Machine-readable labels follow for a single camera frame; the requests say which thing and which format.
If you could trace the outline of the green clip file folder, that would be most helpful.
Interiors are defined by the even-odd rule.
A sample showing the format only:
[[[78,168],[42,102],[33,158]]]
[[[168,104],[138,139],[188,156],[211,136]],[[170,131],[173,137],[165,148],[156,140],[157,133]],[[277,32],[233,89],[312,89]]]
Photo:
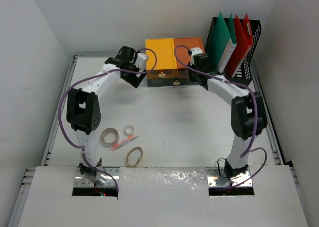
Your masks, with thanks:
[[[222,12],[214,17],[205,45],[205,52],[212,59],[214,68],[222,73],[237,46],[232,14],[225,20]]]

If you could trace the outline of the red clip file folder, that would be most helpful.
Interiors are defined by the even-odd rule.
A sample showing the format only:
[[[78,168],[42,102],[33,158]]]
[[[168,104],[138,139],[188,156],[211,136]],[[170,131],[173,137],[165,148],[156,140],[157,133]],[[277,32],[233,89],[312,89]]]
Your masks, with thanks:
[[[233,78],[253,45],[253,33],[249,15],[240,21],[238,15],[234,19],[237,45],[226,65],[225,75]]]

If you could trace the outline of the small clear tape roll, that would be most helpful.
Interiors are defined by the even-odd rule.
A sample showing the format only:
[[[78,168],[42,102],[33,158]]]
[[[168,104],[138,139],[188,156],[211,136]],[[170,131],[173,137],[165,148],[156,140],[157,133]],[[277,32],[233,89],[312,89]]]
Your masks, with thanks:
[[[124,129],[124,135],[125,136],[131,136],[135,134],[135,128],[132,125],[128,125]]]

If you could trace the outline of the orange pen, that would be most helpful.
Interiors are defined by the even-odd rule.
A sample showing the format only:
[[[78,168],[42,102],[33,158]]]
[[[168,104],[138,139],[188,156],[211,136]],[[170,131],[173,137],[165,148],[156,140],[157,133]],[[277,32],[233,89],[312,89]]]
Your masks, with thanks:
[[[118,144],[115,144],[113,147],[111,147],[111,151],[114,151],[114,150],[130,143],[131,141],[135,140],[138,137],[139,137],[139,135],[136,135],[136,134],[127,137],[125,140],[120,141]]]

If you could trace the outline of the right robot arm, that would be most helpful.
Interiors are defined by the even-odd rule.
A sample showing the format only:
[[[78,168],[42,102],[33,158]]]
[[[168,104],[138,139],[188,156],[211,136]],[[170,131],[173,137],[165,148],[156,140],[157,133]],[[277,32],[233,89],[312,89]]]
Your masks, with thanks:
[[[263,97],[248,86],[227,80],[213,71],[207,53],[195,48],[188,51],[189,79],[198,82],[206,90],[215,93],[231,107],[231,128],[234,140],[231,151],[225,159],[224,174],[231,179],[248,169],[248,152],[257,135],[267,127]]]

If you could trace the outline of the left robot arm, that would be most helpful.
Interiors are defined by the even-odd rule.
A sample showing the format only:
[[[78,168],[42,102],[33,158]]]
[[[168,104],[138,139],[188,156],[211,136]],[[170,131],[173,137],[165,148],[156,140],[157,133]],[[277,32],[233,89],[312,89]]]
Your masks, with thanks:
[[[109,57],[92,79],[72,88],[67,94],[66,120],[75,131],[81,149],[81,174],[97,179],[102,160],[98,154],[98,134],[101,123],[99,98],[117,80],[122,79],[137,88],[145,77],[146,53],[123,46],[115,57]]]

